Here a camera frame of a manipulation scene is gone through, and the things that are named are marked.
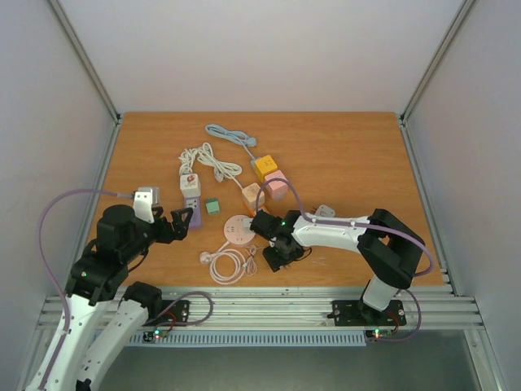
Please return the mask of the white cube socket with flower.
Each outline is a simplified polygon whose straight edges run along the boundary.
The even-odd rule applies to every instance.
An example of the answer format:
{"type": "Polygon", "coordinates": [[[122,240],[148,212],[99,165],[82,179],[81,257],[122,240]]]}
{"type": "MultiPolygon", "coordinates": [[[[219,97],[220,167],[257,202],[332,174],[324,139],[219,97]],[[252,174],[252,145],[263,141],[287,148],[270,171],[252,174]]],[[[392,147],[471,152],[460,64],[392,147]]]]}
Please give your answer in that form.
{"type": "Polygon", "coordinates": [[[196,173],[181,174],[179,186],[185,199],[198,198],[202,195],[201,182],[196,173]]]}

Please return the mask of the pink cube socket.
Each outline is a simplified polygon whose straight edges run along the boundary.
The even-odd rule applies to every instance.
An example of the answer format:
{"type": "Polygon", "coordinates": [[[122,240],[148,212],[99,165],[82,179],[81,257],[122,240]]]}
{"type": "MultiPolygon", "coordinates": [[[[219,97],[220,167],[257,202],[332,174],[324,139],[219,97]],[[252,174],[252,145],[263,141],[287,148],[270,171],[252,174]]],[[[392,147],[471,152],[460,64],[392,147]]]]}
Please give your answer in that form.
{"type": "Polygon", "coordinates": [[[281,182],[281,179],[286,180],[287,178],[280,169],[265,176],[265,182],[269,182],[265,189],[273,200],[281,200],[288,191],[287,184],[281,182]]]}

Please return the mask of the beige cube socket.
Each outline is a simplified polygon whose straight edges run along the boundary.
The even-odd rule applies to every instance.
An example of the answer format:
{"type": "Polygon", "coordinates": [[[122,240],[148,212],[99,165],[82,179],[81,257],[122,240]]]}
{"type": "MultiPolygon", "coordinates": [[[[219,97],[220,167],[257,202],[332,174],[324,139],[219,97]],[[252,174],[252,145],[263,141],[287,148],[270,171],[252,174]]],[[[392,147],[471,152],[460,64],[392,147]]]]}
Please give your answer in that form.
{"type": "Polygon", "coordinates": [[[258,183],[254,182],[241,190],[243,202],[250,211],[255,211],[256,206],[262,207],[265,203],[265,193],[261,191],[258,183]]]}

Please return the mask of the yellow cube socket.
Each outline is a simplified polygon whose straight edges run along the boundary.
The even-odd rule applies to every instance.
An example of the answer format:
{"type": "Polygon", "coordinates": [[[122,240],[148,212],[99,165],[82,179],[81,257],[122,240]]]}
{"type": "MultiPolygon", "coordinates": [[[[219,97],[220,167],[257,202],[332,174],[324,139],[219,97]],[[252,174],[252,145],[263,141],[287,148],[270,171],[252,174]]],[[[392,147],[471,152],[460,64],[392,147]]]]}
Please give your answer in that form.
{"type": "Polygon", "coordinates": [[[260,158],[256,158],[252,162],[252,167],[254,172],[260,182],[265,181],[265,177],[269,174],[272,174],[278,171],[278,165],[274,161],[274,158],[271,155],[262,156],[260,158]]]}

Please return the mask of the small white grey adapter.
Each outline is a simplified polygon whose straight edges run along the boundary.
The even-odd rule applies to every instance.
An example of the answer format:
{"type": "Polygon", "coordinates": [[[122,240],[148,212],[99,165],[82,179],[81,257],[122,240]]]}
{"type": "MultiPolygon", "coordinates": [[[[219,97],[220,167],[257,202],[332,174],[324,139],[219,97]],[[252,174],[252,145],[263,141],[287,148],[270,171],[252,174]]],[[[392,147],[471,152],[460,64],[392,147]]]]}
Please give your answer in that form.
{"type": "Polygon", "coordinates": [[[246,217],[242,220],[243,227],[250,230],[252,225],[252,218],[246,217]]]}

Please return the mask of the orange power strip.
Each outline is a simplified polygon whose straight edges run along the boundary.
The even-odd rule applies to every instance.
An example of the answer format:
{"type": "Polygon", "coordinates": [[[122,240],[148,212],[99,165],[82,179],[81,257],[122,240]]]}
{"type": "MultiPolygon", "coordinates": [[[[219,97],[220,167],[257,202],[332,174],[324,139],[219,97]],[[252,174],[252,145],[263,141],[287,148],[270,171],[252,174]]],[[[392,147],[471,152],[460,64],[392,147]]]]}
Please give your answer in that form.
{"type": "Polygon", "coordinates": [[[244,207],[247,210],[247,214],[250,217],[255,217],[257,212],[260,210],[268,213],[268,209],[266,208],[266,206],[264,204],[260,205],[258,208],[256,208],[256,206],[254,204],[245,204],[244,207]]]}

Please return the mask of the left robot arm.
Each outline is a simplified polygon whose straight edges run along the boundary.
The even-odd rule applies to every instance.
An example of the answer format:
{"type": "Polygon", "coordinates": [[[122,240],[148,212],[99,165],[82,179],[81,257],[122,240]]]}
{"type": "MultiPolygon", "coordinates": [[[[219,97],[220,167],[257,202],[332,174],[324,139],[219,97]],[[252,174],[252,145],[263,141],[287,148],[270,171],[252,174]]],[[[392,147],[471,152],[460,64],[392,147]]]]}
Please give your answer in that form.
{"type": "Polygon", "coordinates": [[[99,336],[95,329],[129,275],[129,263],[146,257],[153,244],[186,238],[192,208],[164,217],[151,207],[147,219],[129,205],[107,208],[97,236],[71,269],[59,326],[27,390],[97,390],[126,341],[145,324],[164,314],[162,292],[147,283],[129,286],[116,314],[99,336]]]}

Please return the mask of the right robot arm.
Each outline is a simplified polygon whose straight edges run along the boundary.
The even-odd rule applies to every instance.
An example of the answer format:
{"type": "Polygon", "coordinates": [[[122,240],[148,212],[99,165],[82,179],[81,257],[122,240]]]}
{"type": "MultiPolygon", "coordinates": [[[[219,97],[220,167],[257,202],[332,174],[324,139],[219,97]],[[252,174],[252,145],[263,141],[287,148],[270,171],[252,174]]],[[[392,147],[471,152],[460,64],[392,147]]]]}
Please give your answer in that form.
{"type": "Polygon", "coordinates": [[[357,218],[299,210],[276,217],[261,210],[249,229],[268,241],[263,257],[273,272],[301,260],[309,248],[337,248],[363,257],[374,275],[360,299],[337,311],[338,325],[381,326],[392,320],[403,325],[393,297],[410,288],[414,278],[431,273],[435,263],[424,240],[386,209],[357,218]]]}

